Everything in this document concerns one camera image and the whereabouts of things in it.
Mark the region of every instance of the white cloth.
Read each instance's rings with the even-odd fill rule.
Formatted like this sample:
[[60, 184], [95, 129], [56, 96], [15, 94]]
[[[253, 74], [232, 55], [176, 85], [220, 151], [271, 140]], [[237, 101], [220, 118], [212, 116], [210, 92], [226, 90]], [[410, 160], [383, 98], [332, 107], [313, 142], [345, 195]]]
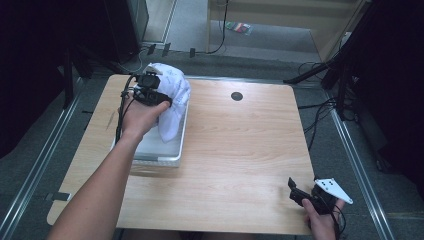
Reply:
[[172, 98], [172, 106], [159, 116], [158, 130], [164, 143], [171, 141], [178, 133], [181, 118], [190, 99], [190, 83], [184, 73], [162, 63], [150, 63], [145, 71], [155, 71], [160, 79], [158, 92]]

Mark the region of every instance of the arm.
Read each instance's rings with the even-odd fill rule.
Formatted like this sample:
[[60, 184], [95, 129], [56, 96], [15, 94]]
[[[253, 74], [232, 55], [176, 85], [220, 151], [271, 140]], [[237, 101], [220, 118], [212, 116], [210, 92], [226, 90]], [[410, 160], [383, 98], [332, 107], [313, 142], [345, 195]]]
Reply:
[[65, 207], [48, 239], [112, 238], [137, 145], [168, 107], [168, 102], [155, 107], [132, 102], [121, 139]]
[[[339, 211], [342, 210], [345, 202], [341, 199], [338, 199], [336, 202], [336, 207], [334, 207], [334, 215], [339, 220]], [[332, 240], [336, 239], [334, 232], [334, 221], [333, 218], [329, 214], [327, 215], [319, 215], [317, 211], [315, 211], [314, 206], [308, 199], [302, 200], [302, 205], [306, 210], [305, 221], [311, 222], [311, 230], [312, 236], [315, 240]]]

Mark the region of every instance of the round hole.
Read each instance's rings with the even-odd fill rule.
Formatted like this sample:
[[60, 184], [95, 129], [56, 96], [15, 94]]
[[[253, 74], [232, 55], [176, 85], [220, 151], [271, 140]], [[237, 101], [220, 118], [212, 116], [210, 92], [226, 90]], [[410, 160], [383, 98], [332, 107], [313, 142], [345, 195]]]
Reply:
[[243, 94], [241, 94], [241, 93], [239, 93], [239, 92], [233, 92], [233, 93], [231, 94], [231, 98], [232, 98], [234, 101], [240, 101], [240, 100], [242, 100], [242, 99], [243, 99]]

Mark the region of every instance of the right hand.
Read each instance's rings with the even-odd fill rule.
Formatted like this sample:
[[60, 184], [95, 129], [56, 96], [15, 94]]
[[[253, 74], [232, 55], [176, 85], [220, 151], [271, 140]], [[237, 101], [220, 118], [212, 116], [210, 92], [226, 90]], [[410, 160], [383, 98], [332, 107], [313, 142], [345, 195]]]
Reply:
[[132, 94], [129, 94], [129, 98], [125, 100], [124, 109], [127, 109], [128, 104], [131, 103], [131, 105], [122, 122], [122, 137], [130, 137], [138, 144], [144, 134], [155, 124], [159, 115], [169, 108], [170, 103], [165, 101], [157, 106], [149, 107], [132, 99]]
[[[339, 212], [343, 209], [345, 202], [338, 199], [333, 209], [334, 217], [339, 221]], [[334, 232], [334, 221], [330, 214], [319, 215], [308, 199], [302, 200], [302, 205], [306, 210], [305, 222], [311, 223], [312, 236], [315, 240], [336, 239]]]

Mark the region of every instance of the white bracket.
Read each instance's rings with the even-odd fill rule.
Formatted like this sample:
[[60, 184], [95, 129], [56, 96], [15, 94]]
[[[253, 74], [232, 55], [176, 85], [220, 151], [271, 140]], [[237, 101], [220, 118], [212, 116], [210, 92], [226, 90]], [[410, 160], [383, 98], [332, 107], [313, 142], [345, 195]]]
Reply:
[[159, 69], [153, 67], [151, 63], [149, 63], [149, 65], [147, 65], [146, 68], [143, 70], [143, 73], [146, 72], [155, 72], [156, 75], [163, 75], [163, 73]]
[[325, 192], [331, 194], [334, 197], [342, 199], [343, 201], [353, 204], [352, 198], [350, 198], [345, 191], [337, 184], [334, 178], [332, 179], [316, 179], [315, 183]]

